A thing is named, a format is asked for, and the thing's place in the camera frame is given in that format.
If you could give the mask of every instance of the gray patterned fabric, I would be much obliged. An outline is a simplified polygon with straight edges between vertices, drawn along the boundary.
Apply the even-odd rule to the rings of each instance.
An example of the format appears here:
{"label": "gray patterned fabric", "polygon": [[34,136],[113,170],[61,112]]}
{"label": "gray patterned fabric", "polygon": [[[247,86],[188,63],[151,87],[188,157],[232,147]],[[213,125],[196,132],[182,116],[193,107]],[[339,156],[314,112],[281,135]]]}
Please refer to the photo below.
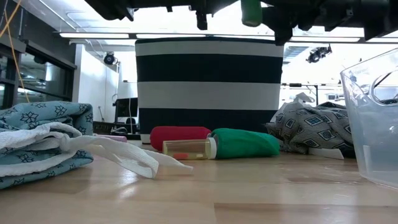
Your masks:
{"label": "gray patterned fabric", "polygon": [[347,110],[334,103],[314,108],[288,104],[266,127],[284,142],[281,151],[306,154],[310,147],[354,151]]}

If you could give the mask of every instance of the small glass vial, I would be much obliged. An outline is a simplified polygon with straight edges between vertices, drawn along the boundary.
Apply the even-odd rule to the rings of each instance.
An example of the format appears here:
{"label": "small glass vial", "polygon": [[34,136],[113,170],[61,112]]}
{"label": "small glass vial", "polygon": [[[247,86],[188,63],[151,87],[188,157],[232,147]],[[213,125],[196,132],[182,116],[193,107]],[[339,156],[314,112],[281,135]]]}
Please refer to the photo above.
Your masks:
{"label": "small glass vial", "polygon": [[163,142],[163,153],[178,160],[214,159],[216,152],[214,138]]}

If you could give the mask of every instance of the green fabric bag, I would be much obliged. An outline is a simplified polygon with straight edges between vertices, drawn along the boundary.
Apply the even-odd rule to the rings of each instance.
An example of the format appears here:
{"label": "green fabric bag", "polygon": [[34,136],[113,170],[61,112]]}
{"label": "green fabric bag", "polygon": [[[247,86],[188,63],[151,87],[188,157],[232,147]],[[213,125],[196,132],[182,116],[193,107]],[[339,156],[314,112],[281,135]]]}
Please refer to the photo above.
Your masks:
{"label": "green fabric bag", "polygon": [[279,155],[279,142],[269,134],[220,128],[211,133],[217,142],[215,159],[270,157]]}

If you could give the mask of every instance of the diamond pattern cloth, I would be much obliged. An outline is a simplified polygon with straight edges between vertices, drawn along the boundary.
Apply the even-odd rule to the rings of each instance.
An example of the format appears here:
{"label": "diamond pattern cloth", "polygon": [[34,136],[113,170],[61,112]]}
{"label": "diamond pattern cloth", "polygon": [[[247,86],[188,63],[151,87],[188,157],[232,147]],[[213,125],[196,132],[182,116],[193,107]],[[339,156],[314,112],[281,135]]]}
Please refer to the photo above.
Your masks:
{"label": "diamond pattern cloth", "polygon": [[[88,104],[69,102],[23,103],[8,110],[0,111],[0,133],[6,131],[31,130],[39,125],[60,122],[73,126],[82,135],[93,134],[93,108]],[[0,149],[0,167],[2,165],[23,164],[44,161],[61,154],[61,149],[31,151],[29,147]],[[23,184],[33,180],[44,179],[62,174],[82,165],[91,163],[93,157],[89,152],[79,150],[72,157],[55,167],[42,172],[20,176],[0,177],[0,189]]]}
{"label": "diamond pattern cloth", "polygon": [[306,154],[310,147],[354,151],[344,106],[327,102],[312,108],[291,103],[278,113],[275,123],[266,127],[284,142],[282,151]]}

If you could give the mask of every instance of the white cloth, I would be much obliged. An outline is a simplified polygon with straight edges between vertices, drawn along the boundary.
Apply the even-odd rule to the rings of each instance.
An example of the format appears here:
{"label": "white cloth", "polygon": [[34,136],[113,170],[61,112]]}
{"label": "white cloth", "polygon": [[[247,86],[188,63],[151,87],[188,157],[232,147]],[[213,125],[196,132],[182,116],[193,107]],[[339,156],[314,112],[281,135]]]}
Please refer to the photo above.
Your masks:
{"label": "white cloth", "polygon": [[[62,130],[73,134],[69,135],[53,130]],[[81,133],[62,123],[43,124],[32,130],[5,131],[0,133],[0,149],[23,148],[23,150],[39,151],[59,147],[63,153],[44,161],[22,164],[0,165],[0,177],[10,175],[24,175],[41,172],[73,157],[77,150],[86,150],[90,153],[107,158],[122,167],[139,175],[154,178],[159,165],[176,166],[192,170],[170,156],[141,149],[125,142],[97,136],[82,136]]]}
{"label": "white cloth", "polygon": [[294,104],[294,103],[300,103],[301,105],[303,105],[304,107],[311,107],[311,105],[306,104],[304,102],[307,103],[313,103],[315,102],[314,98],[312,98],[311,96],[307,96],[305,93],[299,93],[296,95],[296,97],[294,98],[293,102],[291,103],[284,103],[279,110],[274,114],[274,116],[271,118],[270,122],[274,123],[276,122],[276,116],[278,116],[279,114],[284,112],[284,109],[287,105],[289,104]]}

